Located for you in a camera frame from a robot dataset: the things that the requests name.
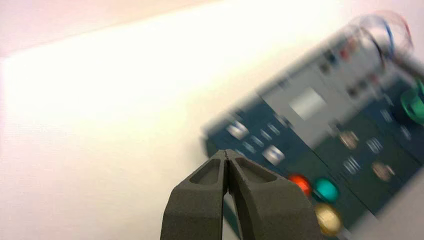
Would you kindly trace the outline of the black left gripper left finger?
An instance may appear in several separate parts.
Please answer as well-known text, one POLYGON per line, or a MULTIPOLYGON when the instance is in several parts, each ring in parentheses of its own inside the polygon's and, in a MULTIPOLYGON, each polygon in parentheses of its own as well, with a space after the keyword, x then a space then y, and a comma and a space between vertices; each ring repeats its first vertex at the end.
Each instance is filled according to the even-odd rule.
POLYGON ((227 153, 219 150, 173 188, 163 213, 160 239, 222 239, 227 161, 227 153))

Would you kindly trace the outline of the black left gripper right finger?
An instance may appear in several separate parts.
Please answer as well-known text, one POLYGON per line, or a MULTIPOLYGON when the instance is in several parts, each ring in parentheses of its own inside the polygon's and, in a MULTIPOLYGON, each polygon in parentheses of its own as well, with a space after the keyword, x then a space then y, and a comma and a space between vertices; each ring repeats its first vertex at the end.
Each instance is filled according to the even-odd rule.
POLYGON ((233 150, 228 190, 243 240, 322 240, 314 208, 293 182, 233 150))

